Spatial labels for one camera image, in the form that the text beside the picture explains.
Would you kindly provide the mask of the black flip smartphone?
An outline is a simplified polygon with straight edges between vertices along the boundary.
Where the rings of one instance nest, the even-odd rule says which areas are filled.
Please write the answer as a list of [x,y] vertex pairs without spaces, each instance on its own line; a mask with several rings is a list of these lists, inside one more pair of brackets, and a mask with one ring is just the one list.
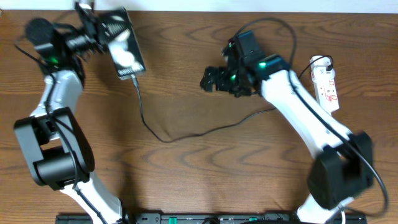
[[118,78],[126,80],[133,75],[142,75],[146,71],[132,22],[129,29],[107,41]]

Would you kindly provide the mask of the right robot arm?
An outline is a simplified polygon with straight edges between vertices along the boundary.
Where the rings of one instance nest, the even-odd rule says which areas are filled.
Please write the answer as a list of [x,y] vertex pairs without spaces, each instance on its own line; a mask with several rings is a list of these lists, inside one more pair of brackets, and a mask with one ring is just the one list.
[[331,117],[302,86],[289,64],[267,56],[252,31],[229,39],[225,67],[206,67],[200,86],[236,97],[258,94],[279,110],[314,159],[310,195],[296,211],[304,223],[326,223],[373,185],[373,144]]

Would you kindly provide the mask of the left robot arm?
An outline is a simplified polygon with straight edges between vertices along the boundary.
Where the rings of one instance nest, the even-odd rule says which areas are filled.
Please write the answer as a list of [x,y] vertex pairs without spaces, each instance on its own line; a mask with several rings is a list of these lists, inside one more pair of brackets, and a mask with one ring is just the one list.
[[42,17],[25,25],[45,89],[36,109],[14,123],[14,132],[37,185],[74,199],[92,223],[133,223],[122,201],[96,174],[93,151],[74,116],[85,87],[83,55],[107,52],[132,23],[124,8],[95,14],[92,2],[77,1],[75,10],[78,28]]

